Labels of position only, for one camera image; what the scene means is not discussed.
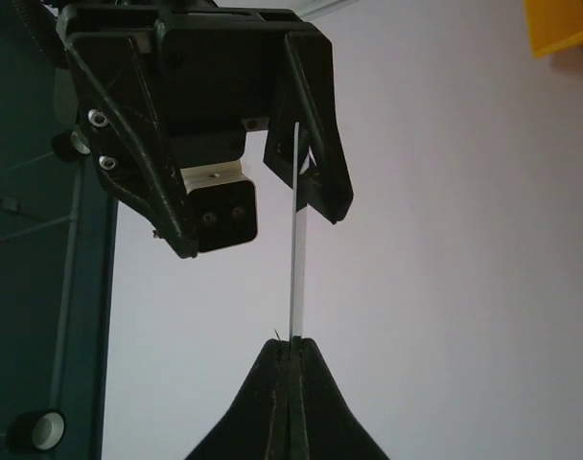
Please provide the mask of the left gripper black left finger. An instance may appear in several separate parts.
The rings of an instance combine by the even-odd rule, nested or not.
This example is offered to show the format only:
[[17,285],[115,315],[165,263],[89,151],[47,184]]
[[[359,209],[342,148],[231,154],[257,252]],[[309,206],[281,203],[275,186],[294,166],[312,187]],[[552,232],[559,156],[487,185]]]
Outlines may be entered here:
[[269,339],[228,410],[190,459],[284,459],[290,345]]

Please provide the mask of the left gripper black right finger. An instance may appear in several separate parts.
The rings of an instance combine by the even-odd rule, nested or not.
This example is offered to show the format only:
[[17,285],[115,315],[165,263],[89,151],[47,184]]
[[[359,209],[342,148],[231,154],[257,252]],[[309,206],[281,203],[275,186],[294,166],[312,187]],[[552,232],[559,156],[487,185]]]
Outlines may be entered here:
[[291,340],[290,459],[386,459],[350,410],[316,342]]

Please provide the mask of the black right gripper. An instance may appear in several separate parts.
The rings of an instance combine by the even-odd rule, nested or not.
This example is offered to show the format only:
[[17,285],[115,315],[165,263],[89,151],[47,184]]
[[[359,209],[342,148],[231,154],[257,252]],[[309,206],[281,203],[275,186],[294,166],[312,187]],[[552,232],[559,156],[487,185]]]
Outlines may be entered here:
[[292,185],[294,127],[313,164],[304,199],[345,219],[354,193],[336,115],[332,43],[288,10],[70,4],[58,17],[82,126],[102,187],[177,256],[198,254],[183,166],[234,161],[265,130],[264,163]]

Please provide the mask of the thin blue credit card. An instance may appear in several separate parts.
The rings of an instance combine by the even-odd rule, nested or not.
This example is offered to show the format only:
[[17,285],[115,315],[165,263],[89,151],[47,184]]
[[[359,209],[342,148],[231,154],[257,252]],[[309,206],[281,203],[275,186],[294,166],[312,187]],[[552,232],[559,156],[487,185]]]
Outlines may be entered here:
[[292,215],[291,215],[291,289],[289,339],[293,343],[303,334],[307,242],[307,198],[303,167],[309,162],[309,147],[299,123],[293,129]]

